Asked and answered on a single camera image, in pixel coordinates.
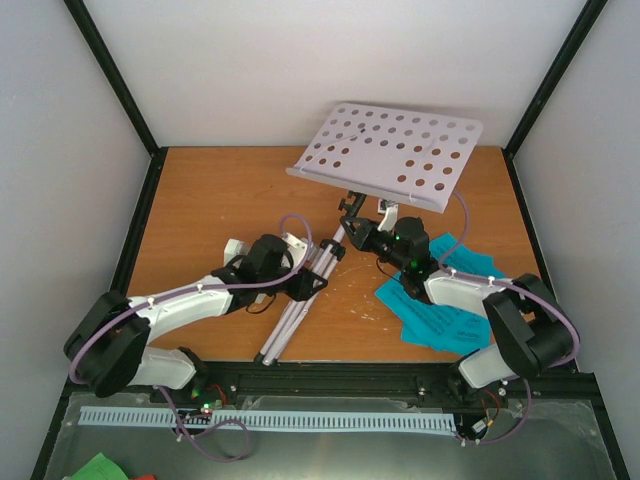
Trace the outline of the white metronome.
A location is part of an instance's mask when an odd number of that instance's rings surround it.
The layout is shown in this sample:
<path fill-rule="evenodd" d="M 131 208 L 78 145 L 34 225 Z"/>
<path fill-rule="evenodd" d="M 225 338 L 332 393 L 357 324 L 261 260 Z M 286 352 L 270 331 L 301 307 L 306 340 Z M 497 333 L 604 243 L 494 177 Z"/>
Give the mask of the white metronome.
<path fill-rule="evenodd" d="M 249 253 L 249 245 L 237 239 L 229 239 L 223 251 L 223 263 L 225 268 L 229 268 L 236 275 L 240 275 L 238 282 L 241 284 L 252 284 L 255 280 L 246 279 L 240 273 L 239 267 L 242 259 Z"/>

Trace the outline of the white tripod music stand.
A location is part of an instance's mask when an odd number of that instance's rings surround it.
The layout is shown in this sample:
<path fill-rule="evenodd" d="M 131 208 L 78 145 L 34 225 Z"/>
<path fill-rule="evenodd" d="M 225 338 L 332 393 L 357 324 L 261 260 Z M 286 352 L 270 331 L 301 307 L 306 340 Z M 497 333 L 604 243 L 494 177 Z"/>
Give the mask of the white tripod music stand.
<path fill-rule="evenodd" d="M 482 133 L 478 121 L 391 108 L 338 105 L 288 174 L 344 188 L 348 216 L 380 222 L 379 199 L 441 213 Z M 341 224 L 311 263 L 328 279 L 348 239 Z"/>

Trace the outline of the blue sheet music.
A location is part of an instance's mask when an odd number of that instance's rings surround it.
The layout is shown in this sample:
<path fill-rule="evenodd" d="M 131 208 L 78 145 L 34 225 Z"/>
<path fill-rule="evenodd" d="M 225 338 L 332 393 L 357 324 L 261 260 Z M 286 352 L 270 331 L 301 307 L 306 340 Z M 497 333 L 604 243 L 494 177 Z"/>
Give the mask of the blue sheet music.
<path fill-rule="evenodd" d="M 456 238 L 451 233 L 445 233 L 430 241 L 430 252 L 433 257 L 441 257 L 456 244 Z M 494 258 L 470 250 L 464 245 L 459 246 L 444 261 L 444 264 L 464 273 L 496 278 L 504 278 L 504 273 L 494 264 Z"/>
<path fill-rule="evenodd" d="M 401 340 L 406 343 L 462 356 L 490 345 L 487 319 L 454 307 L 427 305 L 412 299 L 397 276 L 379 287 L 375 296 L 401 321 Z"/>

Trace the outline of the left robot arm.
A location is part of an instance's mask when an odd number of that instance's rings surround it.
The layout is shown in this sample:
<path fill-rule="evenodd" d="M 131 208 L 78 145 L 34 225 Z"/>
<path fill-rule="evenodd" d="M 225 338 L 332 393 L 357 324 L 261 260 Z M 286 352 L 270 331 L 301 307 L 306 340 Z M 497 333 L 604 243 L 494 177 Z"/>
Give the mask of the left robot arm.
<path fill-rule="evenodd" d="M 155 348 L 153 341 L 265 296 L 309 299 L 327 284 L 306 265 L 316 251 L 313 242 L 290 233 L 264 234 L 251 245 L 231 239 L 223 266 L 193 283 L 148 296 L 101 295 L 64 344 L 71 379 L 99 398 L 128 386 L 160 385 L 186 402 L 201 400 L 208 378 L 197 370 L 197 356 L 186 347 Z"/>

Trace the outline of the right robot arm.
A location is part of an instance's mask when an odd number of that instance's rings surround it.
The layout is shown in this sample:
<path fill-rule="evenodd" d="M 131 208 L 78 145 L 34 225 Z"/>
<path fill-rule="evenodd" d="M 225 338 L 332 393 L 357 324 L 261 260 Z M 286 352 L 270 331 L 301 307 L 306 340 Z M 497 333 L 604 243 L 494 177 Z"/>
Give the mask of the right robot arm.
<path fill-rule="evenodd" d="M 342 217 L 341 225 L 357 250 L 398 270 L 407 297 L 488 321 L 494 343 L 466 355 L 457 365 L 457 376 L 469 389 L 499 380 L 531 380 L 577 355 L 577 330 L 539 277 L 495 278 L 456 269 L 445 262 L 453 249 L 440 257 L 432 254 L 418 217 L 401 218 L 390 230 L 354 216 Z"/>

